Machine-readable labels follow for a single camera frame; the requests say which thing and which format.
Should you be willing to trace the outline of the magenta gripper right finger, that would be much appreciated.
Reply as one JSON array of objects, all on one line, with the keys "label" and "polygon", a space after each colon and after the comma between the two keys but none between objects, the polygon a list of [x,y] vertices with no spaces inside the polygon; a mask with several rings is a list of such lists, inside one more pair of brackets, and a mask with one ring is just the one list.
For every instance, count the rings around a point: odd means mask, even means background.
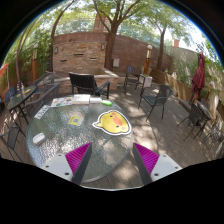
[{"label": "magenta gripper right finger", "polygon": [[133,154],[144,185],[182,169],[167,154],[158,155],[138,143],[133,144]]}]

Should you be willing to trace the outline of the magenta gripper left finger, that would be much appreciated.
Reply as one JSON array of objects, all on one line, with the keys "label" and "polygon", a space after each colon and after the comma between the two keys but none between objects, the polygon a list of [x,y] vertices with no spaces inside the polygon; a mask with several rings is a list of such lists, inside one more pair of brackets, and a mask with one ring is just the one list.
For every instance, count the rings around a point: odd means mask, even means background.
[{"label": "magenta gripper left finger", "polygon": [[92,143],[87,143],[67,154],[56,154],[42,166],[42,169],[80,185],[91,154]]}]

